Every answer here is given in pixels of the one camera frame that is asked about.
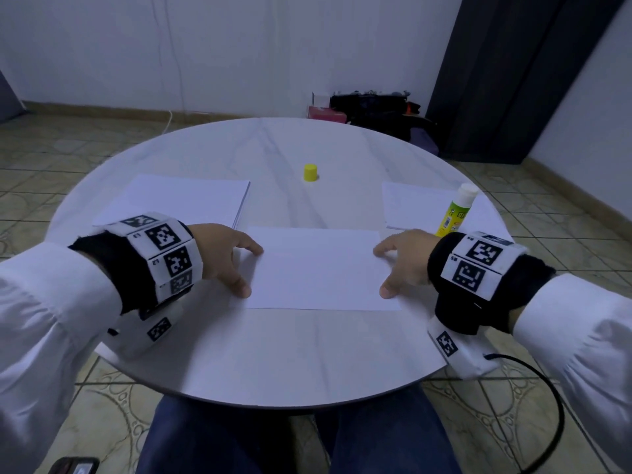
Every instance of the tissue box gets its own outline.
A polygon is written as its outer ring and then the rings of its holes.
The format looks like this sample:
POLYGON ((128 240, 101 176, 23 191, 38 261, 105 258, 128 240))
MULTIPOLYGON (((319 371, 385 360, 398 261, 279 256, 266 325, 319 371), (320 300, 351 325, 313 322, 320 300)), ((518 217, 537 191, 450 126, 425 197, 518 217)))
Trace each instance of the tissue box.
POLYGON ((322 119, 323 121, 333 121, 336 123, 346 123, 347 115, 331 108, 318 108, 310 106, 307 109, 307 118, 322 119))

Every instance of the white marble tabletop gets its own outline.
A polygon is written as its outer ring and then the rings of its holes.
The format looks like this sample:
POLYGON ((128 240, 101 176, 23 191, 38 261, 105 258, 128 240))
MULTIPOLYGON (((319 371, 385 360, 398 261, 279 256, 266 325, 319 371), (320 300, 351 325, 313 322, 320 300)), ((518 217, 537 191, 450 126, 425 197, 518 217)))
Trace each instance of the white marble tabletop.
MULTIPOLYGON (((91 172, 54 215, 47 240, 70 244, 137 174, 249 179, 238 229, 249 225, 373 229, 382 237, 382 182, 457 189, 467 178, 409 143, 299 118, 215 122, 159 136, 91 172), (306 163, 320 179, 303 180, 306 163)), ((186 296, 184 318, 140 358, 98 353, 156 390, 241 406, 312 407, 376 396, 445 366, 426 323, 431 288, 401 311, 239 310, 217 282, 186 296)))

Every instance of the black cable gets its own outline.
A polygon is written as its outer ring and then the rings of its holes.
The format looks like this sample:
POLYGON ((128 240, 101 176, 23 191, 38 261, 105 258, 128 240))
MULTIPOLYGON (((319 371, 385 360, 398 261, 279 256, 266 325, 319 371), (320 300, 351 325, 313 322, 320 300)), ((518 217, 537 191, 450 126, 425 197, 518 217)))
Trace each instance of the black cable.
POLYGON ((544 381, 544 383, 549 387, 549 389, 553 393, 553 397, 555 398, 555 401, 557 403, 557 414, 559 416, 559 420, 557 421, 557 430, 555 431, 555 434, 553 435, 553 439, 551 439, 549 446, 544 450, 544 452, 540 455, 540 457, 537 458, 535 461, 533 461, 531 464, 529 464, 529 466, 527 466, 524 470, 520 471, 520 474, 532 474, 538 468, 540 468, 540 466, 544 464, 544 462, 546 462, 549 459, 551 454, 553 454, 553 451, 555 451, 555 449, 557 448, 557 445, 559 444, 559 440, 562 438, 562 433, 564 432, 564 422, 565 422, 564 404, 562 402, 562 396, 559 395, 559 392, 557 392, 557 389, 555 388, 553 383, 550 382, 549 379, 547 379, 547 377, 544 374, 542 374, 537 369, 529 366, 527 363, 525 363, 524 361, 521 361, 520 359, 517 359, 513 356, 500 355, 500 354, 495 354, 495 353, 488 354, 483 357, 486 359, 497 359, 497 358, 509 359, 510 361, 514 361, 515 363, 518 363, 526 367, 527 369, 537 374, 538 377, 542 381, 544 381))

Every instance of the white shirt sleeve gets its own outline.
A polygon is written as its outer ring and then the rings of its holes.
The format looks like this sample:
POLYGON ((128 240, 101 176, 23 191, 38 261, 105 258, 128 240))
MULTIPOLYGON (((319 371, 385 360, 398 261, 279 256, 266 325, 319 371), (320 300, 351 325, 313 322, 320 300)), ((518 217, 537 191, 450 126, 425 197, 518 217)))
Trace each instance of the white shirt sleeve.
POLYGON ((513 335, 559 379, 599 446, 632 473, 632 300, 565 274, 538 291, 513 335))
POLYGON ((42 243, 0 263, 0 463, 31 474, 67 416, 73 385, 121 313, 99 267, 42 243))

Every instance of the blue jeans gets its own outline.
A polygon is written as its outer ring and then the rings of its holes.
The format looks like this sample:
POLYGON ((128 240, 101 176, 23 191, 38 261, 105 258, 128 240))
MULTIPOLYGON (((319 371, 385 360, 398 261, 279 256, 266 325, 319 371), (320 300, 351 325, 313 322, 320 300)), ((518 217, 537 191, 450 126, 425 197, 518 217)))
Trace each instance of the blue jeans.
MULTIPOLYGON (((266 436, 259 424, 270 415, 279 412, 164 396, 136 473, 261 474, 266 436)), ((331 457, 330 474, 461 474, 446 431, 418 385, 318 411, 315 418, 331 457)))

